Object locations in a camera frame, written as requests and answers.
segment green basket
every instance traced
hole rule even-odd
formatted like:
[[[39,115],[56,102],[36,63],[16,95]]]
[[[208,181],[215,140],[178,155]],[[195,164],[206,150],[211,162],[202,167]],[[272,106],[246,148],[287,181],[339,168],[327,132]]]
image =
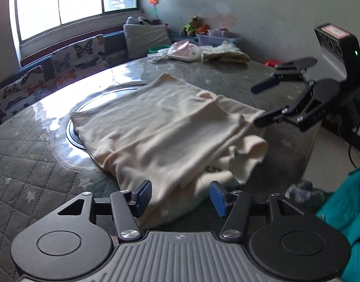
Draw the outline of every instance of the green basket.
[[[168,49],[169,48],[169,45],[159,45],[157,47],[154,47],[154,48],[151,48],[147,54],[153,54],[153,53],[156,53],[158,52],[159,50],[161,49]]]

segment translucent plastic container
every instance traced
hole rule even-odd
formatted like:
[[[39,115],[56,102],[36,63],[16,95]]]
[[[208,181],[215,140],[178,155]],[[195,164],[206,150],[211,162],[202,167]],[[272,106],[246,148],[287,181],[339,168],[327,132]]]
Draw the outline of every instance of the translucent plastic container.
[[[205,35],[197,35],[198,45],[203,47],[205,45],[211,45],[212,47],[218,47],[222,44],[223,41],[228,41],[233,43],[235,46],[239,46],[241,38],[223,38],[223,37],[212,37]]]
[[[222,37],[222,38],[234,38],[233,33],[230,31],[221,31],[221,30],[207,30],[209,36],[211,37]]]

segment teal shirt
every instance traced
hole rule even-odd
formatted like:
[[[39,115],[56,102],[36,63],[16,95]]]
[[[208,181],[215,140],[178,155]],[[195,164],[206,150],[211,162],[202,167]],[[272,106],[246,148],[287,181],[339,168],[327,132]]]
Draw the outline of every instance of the teal shirt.
[[[318,211],[318,216],[348,239],[351,258],[343,273],[346,282],[360,282],[360,168],[348,179]]]

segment red and white label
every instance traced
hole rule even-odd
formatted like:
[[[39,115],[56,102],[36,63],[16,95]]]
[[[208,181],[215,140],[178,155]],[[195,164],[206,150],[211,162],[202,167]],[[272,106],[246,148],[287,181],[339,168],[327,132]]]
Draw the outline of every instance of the red and white label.
[[[335,25],[329,24],[324,27],[321,27],[321,29],[330,34],[331,36],[334,36],[336,39],[342,39],[344,37],[349,36],[349,33],[345,30],[342,30],[341,28],[336,27]]]

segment window sill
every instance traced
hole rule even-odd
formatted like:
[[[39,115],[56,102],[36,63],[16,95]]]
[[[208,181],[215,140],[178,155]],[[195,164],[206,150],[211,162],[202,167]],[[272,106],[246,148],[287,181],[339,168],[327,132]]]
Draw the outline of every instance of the window sill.
[[[59,27],[56,30],[50,31],[21,44],[21,58],[24,59],[27,56],[43,50],[44,48],[57,44],[61,41],[76,37],[78,35],[124,24],[129,16],[138,17],[142,15],[142,13],[142,10],[135,10],[131,12],[103,15]]]

